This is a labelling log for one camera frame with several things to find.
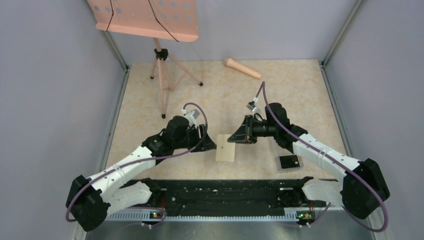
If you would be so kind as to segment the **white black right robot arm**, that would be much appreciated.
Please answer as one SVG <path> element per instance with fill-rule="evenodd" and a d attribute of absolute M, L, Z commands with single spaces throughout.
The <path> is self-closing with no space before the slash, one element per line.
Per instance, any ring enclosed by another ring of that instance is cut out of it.
<path fill-rule="evenodd" d="M 390 197 L 376 161 L 370 158 L 361 161 L 319 142 L 307 130 L 290 123 L 280 103 L 270 103 L 265 113 L 264 120 L 246 115 L 227 142 L 255 144 L 259 137 L 272 137 L 279 147 L 311 161 L 334 177 L 334 181 L 307 179 L 293 192 L 297 205 L 307 206 L 311 201 L 332 203 L 363 220 L 381 205 L 377 198 L 384 202 Z"/>

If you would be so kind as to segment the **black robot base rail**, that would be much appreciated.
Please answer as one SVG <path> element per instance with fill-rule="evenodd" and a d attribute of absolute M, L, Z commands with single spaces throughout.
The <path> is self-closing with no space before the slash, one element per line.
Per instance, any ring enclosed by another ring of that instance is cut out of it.
<path fill-rule="evenodd" d="M 169 217 L 274 217 L 286 208 L 311 206 L 300 180 L 155 180 L 146 207 Z"/>

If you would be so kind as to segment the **beige leather card holder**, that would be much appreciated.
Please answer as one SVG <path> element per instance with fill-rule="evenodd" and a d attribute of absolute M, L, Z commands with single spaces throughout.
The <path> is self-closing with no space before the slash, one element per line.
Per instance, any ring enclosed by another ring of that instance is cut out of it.
<path fill-rule="evenodd" d="M 216 157 L 217 162 L 233 163 L 236 155 L 236 144 L 228 142 L 230 134 L 218 134 L 216 141 Z"/>

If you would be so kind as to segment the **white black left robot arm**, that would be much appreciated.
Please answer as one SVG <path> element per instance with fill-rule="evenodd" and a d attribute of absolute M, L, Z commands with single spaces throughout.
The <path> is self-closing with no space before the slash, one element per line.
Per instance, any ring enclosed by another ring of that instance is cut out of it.
<path fill-rule="evenodd" d="M 187 117 L 175 116 L 118 163 L 89 177 L 76 177 L 66 200 L 65 219 L 78 222 L 84 231 L 90 232 L 108 216 L 128 207 L 156 206 L 161 194 L 155 183 L 149 179 L 127 183 L 163 160 L 177 157 L 175 150 L 183 149 L 184 154 L 216 150 L 207 130 L 206 124 L 196 125 Z"/>

